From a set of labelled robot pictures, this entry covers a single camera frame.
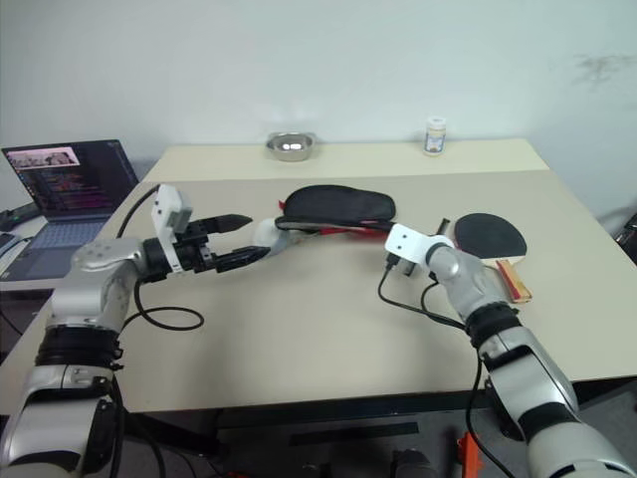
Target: ping pong paddle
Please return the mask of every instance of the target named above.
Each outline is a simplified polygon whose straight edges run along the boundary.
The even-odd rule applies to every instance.
[[[461,250],[500,271],[514,303],[531,300],[531,292],[513,268],[527,254],[527,241],[516,226],[500,216],[479,212],[458,219],[454,232]]]

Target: laptop keyboard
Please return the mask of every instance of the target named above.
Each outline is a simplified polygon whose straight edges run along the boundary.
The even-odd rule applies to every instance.
[[[103,222],[73,222],[69,224],[48,224],[31,242],[31,249],[49,249],[52,247],[83,246],[93,241]]]

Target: laptop screen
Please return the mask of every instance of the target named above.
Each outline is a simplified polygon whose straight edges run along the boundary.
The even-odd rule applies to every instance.
[[[2,151],[47,218],[113,213],[137,184],[116,139]]]

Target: white bottle cap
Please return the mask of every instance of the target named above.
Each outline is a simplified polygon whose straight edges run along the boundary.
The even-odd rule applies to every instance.
[[[444,129],[447,127],[447,120],[442,117],[428,117],[427,127],[431,129]]]

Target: metal bowl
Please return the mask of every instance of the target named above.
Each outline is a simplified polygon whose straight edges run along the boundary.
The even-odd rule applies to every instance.
[[[266,143],[266,148],[280,161],[308,159],[314,147],[314,136],[306,132],[275,132]]]

